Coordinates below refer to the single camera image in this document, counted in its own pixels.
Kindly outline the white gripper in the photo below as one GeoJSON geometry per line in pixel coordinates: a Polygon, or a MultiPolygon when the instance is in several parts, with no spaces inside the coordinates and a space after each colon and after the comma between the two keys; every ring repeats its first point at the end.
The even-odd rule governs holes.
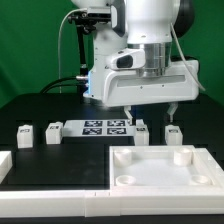
{"type": "Polygon", "coordinates": [[[108,107],[124,106],[130,125],[134,125],[132,105],[169,104],[173,121],[178,101],[194,100],[199,94],[197,60],[171,62],[162,74],[143,74],[143,49],[123,49],[106,58],[108,67],[102,89],[102,102],[108,107]]]}

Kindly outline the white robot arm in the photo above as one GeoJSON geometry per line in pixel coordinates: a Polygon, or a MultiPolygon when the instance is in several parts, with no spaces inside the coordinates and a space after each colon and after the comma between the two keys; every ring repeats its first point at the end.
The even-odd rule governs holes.
{"type": "Polygon", "coordinates": [[[71,0],[76,22],[93,34],[94,65],[83,97],[105,107],[168,103],[197,98],[199,62],[171,59],[178,27],[194,18],[192,0],[71,0]]]}

